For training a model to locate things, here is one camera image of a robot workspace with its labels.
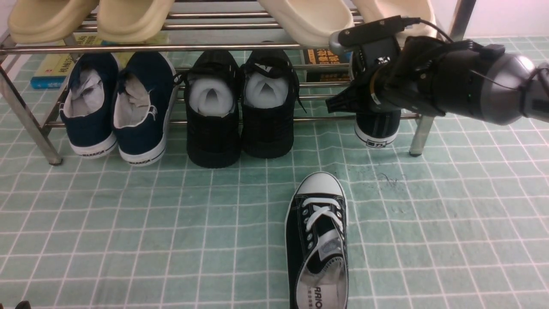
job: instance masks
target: green grid mat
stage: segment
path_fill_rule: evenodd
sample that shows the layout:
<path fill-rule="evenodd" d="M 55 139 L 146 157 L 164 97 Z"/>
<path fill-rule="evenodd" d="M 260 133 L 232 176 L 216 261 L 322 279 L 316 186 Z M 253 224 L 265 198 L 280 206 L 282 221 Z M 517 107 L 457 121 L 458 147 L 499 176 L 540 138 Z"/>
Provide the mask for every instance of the green grid mat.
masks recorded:
<path fill-rule="evenodd" d="M 537 64 L 548 37 L 504 43 Z M 234 53 L 242 63 L 249 52 Z M 190 65 L 200 53 L 172 53 Z M 296 51 L 290 54 L 299 62 Z M 56 91 L 33 91 L 32 56 L 15 80 L 41 116 Z M 339 89 L 303 89 L 319 94 Z M 308 116 L 326 115 L 305 102 Z M 305 115 L 296 109 L 297 115 Z M 184 117 L 182 105 L 174 118 Z M 508 127 L 449 115 L 424 155 L 408 155 L 415 123 L 367 150 L 352 122 L 297 124 L 290 154 L 246 155 L 231 168 L 188 160 L 173 128 L 161 162 L 133 168 L 118 153 L 46 163 L 0 101 L 0 301 L 33 308 L 287 309 L 284 218 L 301 180 L 319 170 L 347 193 L 349 308 L 548 308 L 549 124 Z"/>

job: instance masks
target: shoe rack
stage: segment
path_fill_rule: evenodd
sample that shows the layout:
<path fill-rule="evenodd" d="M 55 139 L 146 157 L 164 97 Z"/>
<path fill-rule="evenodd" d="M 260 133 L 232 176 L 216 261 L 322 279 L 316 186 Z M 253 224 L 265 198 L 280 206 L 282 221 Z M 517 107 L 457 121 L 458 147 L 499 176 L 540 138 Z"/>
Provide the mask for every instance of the shoe rack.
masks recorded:
<path fill-rule="evenodd" d="M 239 0 L 241 2 L 254 1 L 254 0 Z M 176 2 L 215 2 L 212 0 L 197 0 L 197 1 L 183 1 L 176 0 Z M 450 36 L 454 40 L 463 39 L 465 29 L 469 23 L 470 16 L 473 12 L 473 8 L 476 0 L 458 0 L 456 10 L 451 23 Z M 356 10 L 352 11 L 355 18 L 355 24 L 363 22 L 359 13 Z M 171 12 L 167 16 L 167 23 L 163 30 L 165 31 L 196 31 L 196 30 L 265 30 L 265 29 L 280 29 L 280 25 L 273 21 L 263 21 L 270 18 L 267 12 L 227 12 L 227 13 L 180 13 Z M 216 20 L 220 23 L 197 23 L 197 20 Z M 76 32 L 96 32 L 97 31 L 97 16 L 90 14 L 87 18 L 87 22 L 80 26 Z M 4 33 L 0 37 L 0 64 L 6 59 L 8 55 L 15 55 L 16 59 L 23 54 L 66 54 L 70 53 L 73 59 L 77 59 L 81 53 L 98 53 L 98 52 L 140 52 L 140 51 L 204 51 L 207 49 L 228 49 L 231 51 L 244 51 L 252 49 L 262 48 L 281 48 L 281 49 L 304 49 L 304 47 L 298 44 L 288 43 L 251 43 L 251 44 L 235 44 L 226 42 L 225 44 L 216 45 L 184 45 L 184 44 L 169 44 L 169 45 L 111 45 L 111 46 L 78 46 L 74 37 L 74 34 L 67 37 L 65 40 L 66 46 L 17 46 L 10 38 L 9 31 Z M 347 71 L 348 66 L 344 64 L 330 64 L 330 65 L 295 65 L 296 70 L 314 70 L 321 68 L 331 68 Z M 43 153 L 44 157 L 51 165 L 61 165 L 63 158 L 59 155 L 59 152 L 50 142 L 48 135 L 54 128 L 63 128 L 62 122 L 57 121 L 59 115 L 59 105 L 63 102 L 68 94 L 66 85 L 61 87 L 59 91 L 58 99 L 52 102 L 51 107 L 44 115 L 43 119 L 37 120 L 32 114 L 30 108 L 27 106 L 19 92 L 13 85 L 11 79 L 8 77 L 6 69 L 0 68 L 0 93 L 4 96 L 8 102 L 10 108 L 14 114 L 19 118 L 22 125 L 32 137 L 38 148 Z M 178 71 L 184 71 L 185 68 L 178 68 Z M 304 82 L 301 83 L 302 89 L 307 88 L 330 88 L 330 87 L 345 87 L 348 82 Z M 303 101 L 323 101 L 330 98 L 332 95 L 302 95 L 300 96 Z M 183 103 L 184 100 L 179 99 L 177 103 Z M 433 125 L 433 117 L 421 116 L 418 114 L 403 113 L 403 119 L 415 119 L 417 122 L 417 129 L 415 136 L 410 147 L 410 155 L 420 156 L 423 152 L 425 142 L 429 136 L 429 132 Z M 315 121 L 352 121 L 354 116 L 339 116 L 339 117 L 299 117 L 295 118 L 298 123 L 301 122 L 315 122 Z M 185 119 L 172 119 L 171 125 L 183 126 L 187 124 Z"/>

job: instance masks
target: shoelace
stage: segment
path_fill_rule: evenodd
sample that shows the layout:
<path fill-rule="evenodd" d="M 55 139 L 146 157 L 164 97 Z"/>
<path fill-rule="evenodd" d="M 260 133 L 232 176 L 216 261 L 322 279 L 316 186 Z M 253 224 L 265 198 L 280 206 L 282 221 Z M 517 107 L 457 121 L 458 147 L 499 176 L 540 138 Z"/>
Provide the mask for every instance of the shoelace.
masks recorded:
<path fill-rule="evenodd" d="M 321 198 L 321 197 L 309 197 L 301 205 L 302 208 L 307 207 L 309 204 L 313 204 L 314 212 L 311 213 L 310 217 L 305 218 L 304 223 L 306 223 L 305 231 L 309 232 L 312 228 L 312 225 L 321 217 L 327 216 L 334 219 L 340 231 L 343 231 L 343 215 L 341 214 L 341 206 L 339 203 L 332 198 Z M 329 206 L 320 207 L 315 204 L 331 204 L 334 205 L 337 209 L 336 213 L 332 212 Z M 309 212 L 308 209 L 303 210 L 303 215 L 307 215 Z"/>

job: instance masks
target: white rubber toe cap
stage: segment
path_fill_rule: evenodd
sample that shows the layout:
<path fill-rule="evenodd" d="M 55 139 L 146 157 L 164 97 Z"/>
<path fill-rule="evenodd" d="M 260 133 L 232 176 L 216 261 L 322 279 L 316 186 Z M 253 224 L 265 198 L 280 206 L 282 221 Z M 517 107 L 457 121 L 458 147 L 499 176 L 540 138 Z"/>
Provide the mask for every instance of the white rubber toe cap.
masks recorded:
<path fill-rule="evenodd" d="M 343 196 L 339 181 L 331 174 L 318 172 L 309 175 L 299 187 L 297 194 L 326 193 Z"/>

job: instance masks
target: cream slipper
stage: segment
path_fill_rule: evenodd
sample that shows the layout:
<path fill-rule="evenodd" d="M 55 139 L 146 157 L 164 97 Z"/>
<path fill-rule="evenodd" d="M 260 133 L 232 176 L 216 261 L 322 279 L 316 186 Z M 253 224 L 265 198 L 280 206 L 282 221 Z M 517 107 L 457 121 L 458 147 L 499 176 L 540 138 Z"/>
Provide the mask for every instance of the cream slipper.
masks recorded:
<path fill-rule="evenodd" d="M 353 27 L 343 0 L 257 0 L 299 44 L 327 47 L 330 35 Z"/>
<path fill-rule="evenodd" d="M 419 17 L 436 24 L 435 13 L 430 0 L 351 0 L 356 6 L 364 22 L 369 23 L 387 17 L 401 15 L 402 17 Z M 396 38 L 400 46 L 404 45 L 409 36 L 436 36 L 432 27 L 419 24 L 398 34 Z"/>
<path fill-rule="evenodd" d="M 71 35 L 99 0 L 18 0 L 8 19 L 19 44 L 55 42 Z"/>
<path fill-rule="evenodd" d="M 104 40 L 137 43 L 155 36 L 175 0 L 101 0 L 97 32 Z"/>

